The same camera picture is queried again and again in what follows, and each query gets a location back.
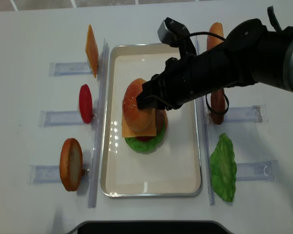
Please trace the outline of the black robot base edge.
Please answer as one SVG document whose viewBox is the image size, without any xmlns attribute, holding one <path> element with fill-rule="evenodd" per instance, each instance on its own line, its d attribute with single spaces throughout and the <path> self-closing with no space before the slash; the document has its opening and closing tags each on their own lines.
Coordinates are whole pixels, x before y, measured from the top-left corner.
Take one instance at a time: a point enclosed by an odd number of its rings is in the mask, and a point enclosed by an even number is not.
<svg viewBox="0 0 293 234">
<path fill-rule="evenodd" d="M 100 221 L 77 228 L 78 234 L 229 234 L 213 222 L 196 221 Z"/>
</svg>

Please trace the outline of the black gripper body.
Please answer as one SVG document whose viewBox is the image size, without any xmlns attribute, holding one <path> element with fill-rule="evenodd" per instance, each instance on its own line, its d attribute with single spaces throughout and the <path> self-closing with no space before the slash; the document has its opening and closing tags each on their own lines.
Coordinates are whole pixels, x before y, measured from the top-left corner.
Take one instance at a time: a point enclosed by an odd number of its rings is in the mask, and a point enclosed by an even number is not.
<svg viewBox="0 0 293 234">
<path fill-rule="evenodd" d="M 157 97 L 164 109 L 179 109 L 184 103 L 210 93 L 210 59 L 189 57 L 170 58 L 165 70 L 142 85 L 142 91 Z"/>
</svg>

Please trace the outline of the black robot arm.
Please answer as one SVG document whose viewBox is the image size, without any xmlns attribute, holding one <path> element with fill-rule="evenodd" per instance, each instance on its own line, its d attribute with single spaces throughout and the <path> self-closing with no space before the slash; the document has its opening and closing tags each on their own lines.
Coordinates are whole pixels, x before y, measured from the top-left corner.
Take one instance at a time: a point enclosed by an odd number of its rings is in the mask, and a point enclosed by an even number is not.
<svg viewBox="0 0 293 234">
<path fill-rule="evenodd" d="M 158 30 L 161 42 L 180 51 L 165 70 L 142 85 L 139 109 L 179 109 L 223 88 L 267 84 L 293 93 L 293 27 L 270 32 L 259 19 L 236 26 L 222 42 L 197 55 L 187 28 L 170 18 Z"/>
</svg>

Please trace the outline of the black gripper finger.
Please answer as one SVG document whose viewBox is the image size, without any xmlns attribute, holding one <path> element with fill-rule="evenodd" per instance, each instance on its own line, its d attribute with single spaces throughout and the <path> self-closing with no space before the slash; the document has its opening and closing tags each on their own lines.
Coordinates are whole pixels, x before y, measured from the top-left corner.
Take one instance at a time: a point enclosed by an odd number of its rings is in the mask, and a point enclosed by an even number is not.
<svg viewBox="0 0 293 234">
<path fill-rule="evenodd" d="M 144 91 L 136 97 L 136 101 L 138 109 L 164 109 L 164 104 L 157 97 L 150 96 Z"/>
</svg>

